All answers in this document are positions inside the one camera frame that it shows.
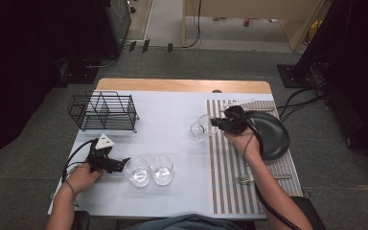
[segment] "wrist strap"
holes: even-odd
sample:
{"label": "wrist strap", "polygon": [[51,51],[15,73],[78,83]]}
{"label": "wrist strap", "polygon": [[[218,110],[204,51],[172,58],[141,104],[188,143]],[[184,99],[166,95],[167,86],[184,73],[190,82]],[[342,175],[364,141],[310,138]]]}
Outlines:
{"label": "wrist strap", "polygon": [[73,187],[70,185],[70,182],[68,182],[68,180],[64,180],[64,182],[68,185],[68,187],[70,187],[71,192],[73,193],[73,198],[76,198],[76,197],[77,197],[76,192],[74,192],[74,189],[73,189]]}
{"label": "wrist strap", "polygon": [[246,146],[244,147],[244,150],[243,150],[243,155],[242,155],[242,157],[243,157],[243,162],[244,162],[244,164],[247,166],[247,162],[246,162],[246,150],[247,150],[247,147],[249,146],[249,143],[250,143],[250,141],[252,140],[252,138],[253,138],[253,136],[254,136],[255,134],[254,133],[252,133],[252,135],[250,136],[250,138],[249,138],[249,140],[247,141],[247,143],[246,143]]}

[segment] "black plate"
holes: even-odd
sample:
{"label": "black plate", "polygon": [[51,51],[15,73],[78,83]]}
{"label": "black plate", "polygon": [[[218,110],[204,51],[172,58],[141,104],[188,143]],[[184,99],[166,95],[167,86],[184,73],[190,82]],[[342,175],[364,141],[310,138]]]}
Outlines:
{"label": "black plate", "polygon": [[262,135],[264,144],[263,160],[276,160],[289,148],[289,135],[283,124],[273,115],[262,112],[249,112]]}

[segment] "wire dish rack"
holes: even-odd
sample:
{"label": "wire dish rack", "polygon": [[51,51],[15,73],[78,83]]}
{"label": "wire dish rack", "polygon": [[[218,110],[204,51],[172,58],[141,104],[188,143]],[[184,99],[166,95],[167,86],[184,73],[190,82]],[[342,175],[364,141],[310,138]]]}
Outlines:
{"label": "wire dish rack", "polygon": [[136,120],[140,119],[131,95],[121,96],[112,91],[89,91],[84,95],[73,95],[68,114],[82,131],[115,129],[136,133]]}

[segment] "wooden table edge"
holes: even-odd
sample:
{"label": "wooden table edge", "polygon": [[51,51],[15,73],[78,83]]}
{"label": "wooden table edge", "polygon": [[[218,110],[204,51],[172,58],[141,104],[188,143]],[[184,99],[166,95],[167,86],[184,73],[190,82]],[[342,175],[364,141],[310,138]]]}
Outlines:
{"label": "wooden table edge", "polygon": [[266,81],[257,80],[166,80],[110,79],[98,81],[97,90],[133,90],[166,92],[213,92],[271,94]]}

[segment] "clear glass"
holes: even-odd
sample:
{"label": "clear glass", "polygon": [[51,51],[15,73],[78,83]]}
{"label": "clear glass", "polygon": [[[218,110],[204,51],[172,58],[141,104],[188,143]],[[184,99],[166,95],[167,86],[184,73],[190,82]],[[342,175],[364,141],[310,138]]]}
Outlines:
{"label": "clear glass", "polygon": [[158,185],[168,185],[173,179],[174,164],[170,157],[155,156],[150,162],[151,175]]}
{"label": "clear glass", "polygon": [[143,157],[132,157],[125,164],[125,176],[136,187],[144,187],[150,182],[150,165]]}
{"label": "clear glass", "polygon": [[202,115],[191,125],[191,139],[193,141],[201,141],[207,136],[213,136],[218,131],[217,126],[212,126],[212,116],[205,114]]}

